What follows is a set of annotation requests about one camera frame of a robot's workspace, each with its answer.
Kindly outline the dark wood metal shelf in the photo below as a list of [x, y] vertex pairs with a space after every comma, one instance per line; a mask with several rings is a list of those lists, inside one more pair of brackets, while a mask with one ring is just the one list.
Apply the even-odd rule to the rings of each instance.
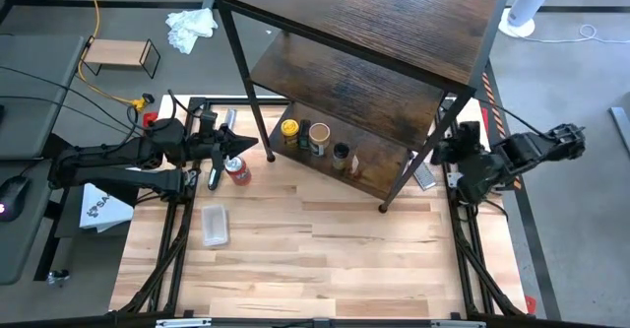
[[[248, 101], [287, 100], [347, 143], [333, 154], [289, 148], [258, 123], [269, 159], [283, 155], [379, 199], [386, 212], [479, 87], [506, 0], [215, 0]], [[348, 173], [353, 155], [358, 174]]]

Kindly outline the clear plastic container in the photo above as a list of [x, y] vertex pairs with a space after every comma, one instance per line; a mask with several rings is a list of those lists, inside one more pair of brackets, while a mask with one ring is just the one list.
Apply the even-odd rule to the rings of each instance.
[[228, 217], [223, 205], [211, 205], [202, 209], [203, 245], [222, 246], [228, 243]]

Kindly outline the grey desk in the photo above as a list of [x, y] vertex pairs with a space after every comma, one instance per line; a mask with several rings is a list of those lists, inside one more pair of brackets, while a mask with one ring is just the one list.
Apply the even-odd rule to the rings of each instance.
[[52, 130], [84, 46], [79, 36], [0, 35], [0, 185], [16, 175], [31, 181], [22, 213], [0, 222], [0, 286], [21, 279], [48, 207], [42, 157], [65, 143]]

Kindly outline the black computer mouse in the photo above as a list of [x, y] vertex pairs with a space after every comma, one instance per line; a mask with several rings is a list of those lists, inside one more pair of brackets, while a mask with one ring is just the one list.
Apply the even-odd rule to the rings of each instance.
[[16, 175], [0, 185], [0, 222], [12, 222], [22, 213], [30, 183], [27, 177]]

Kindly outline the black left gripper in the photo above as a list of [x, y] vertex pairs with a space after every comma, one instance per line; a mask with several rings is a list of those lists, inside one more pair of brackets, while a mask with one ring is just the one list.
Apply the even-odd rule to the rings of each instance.
[[204, 110], [199, 115], [200, 128], [186, 141], [188, 161], [211, 159], [213, 166], [208, 180], [208, 189], [214, 191], [219, 186], [224, 169], [224, 160], [233, 159], [258, 144], [256, 137], [235, 134], [226, 123], [216, 128], [218, 115]]

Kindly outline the grey metal bar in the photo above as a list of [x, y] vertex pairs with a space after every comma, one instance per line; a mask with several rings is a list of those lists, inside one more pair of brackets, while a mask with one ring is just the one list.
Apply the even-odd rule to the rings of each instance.
[[630, 156], [630, 118], [621, 106], [613, 106], [608, 110], [616, 126], [624, 147]]

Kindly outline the white printed paper bag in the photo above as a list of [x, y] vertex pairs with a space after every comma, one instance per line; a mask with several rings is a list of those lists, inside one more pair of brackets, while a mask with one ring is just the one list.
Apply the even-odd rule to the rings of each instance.
[[93, 184], [84, 186], [79, 228], [103, 232], [131, 221], [133, 207]]

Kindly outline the small metal caster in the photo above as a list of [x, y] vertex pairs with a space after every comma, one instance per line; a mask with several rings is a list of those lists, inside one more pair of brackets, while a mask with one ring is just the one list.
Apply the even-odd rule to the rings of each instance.
[[70, 272], [67, 269], [51, 270], [48, 272], [45, 282], [50, 287], [61, 288], [70, 279]]

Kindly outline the silver metal bracket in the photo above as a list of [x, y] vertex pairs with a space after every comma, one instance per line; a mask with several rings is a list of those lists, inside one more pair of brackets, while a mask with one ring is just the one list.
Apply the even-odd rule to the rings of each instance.
[[469, 320], [431, 320], [429, 328], [487, 328], [486, 323]]
[[212, 319], [207, 317], [161, 319], [156, 322], [155, 328], [212, 328]]

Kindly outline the red Fanta soda can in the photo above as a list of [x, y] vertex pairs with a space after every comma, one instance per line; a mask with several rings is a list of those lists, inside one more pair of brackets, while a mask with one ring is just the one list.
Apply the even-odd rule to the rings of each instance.
[[225, 162], [225, 171], [238, 186], [248, 185], [251, 181], [251, 172], [246, 161], [241, 157], [234, 157]]

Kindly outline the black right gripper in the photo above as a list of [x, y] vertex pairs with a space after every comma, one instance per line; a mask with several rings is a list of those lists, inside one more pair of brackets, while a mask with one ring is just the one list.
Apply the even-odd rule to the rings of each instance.
[[482, 151], [480, 143], [480, 124], [478, 121], [465, 121], [448, 138], [438, 142], [432, 152], [431, 163], [456, 164], [464, 159], [478, 155]]

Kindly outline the tan-lid sesame seasoning jar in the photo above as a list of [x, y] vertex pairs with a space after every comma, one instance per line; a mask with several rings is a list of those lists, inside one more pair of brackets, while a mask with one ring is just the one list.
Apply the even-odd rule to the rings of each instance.
[[315, 157], [323, 157], [330, 143], [331, 131], [325, 123], [314, 123], [309, 128], [309, 148]]

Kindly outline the black-lid thyme spice jar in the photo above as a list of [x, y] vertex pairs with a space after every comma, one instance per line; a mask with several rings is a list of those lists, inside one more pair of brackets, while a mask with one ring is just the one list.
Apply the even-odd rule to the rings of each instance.
[[347, 143], [337, 143], [333, 150], [333, 168], [336, 170], [344, 170], [347, 167], [347, 159], [350, 147]]

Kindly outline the yellow-lid dark spice jar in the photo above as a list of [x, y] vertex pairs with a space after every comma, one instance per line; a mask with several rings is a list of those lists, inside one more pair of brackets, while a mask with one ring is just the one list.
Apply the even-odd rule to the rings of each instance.
[[298, 147], [299, 123], [295, 119], [285, 119], [281, 124], [284, 144], [289, 148]]

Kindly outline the white crumpled cloth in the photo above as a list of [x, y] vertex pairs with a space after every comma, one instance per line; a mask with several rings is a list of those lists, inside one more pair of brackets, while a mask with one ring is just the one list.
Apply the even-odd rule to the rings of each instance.
[[168, 43], [183, 54], [190, 54], [199, 37], [212, 37], [219, 27], [209, 8], [169, 13], [165, 23]]

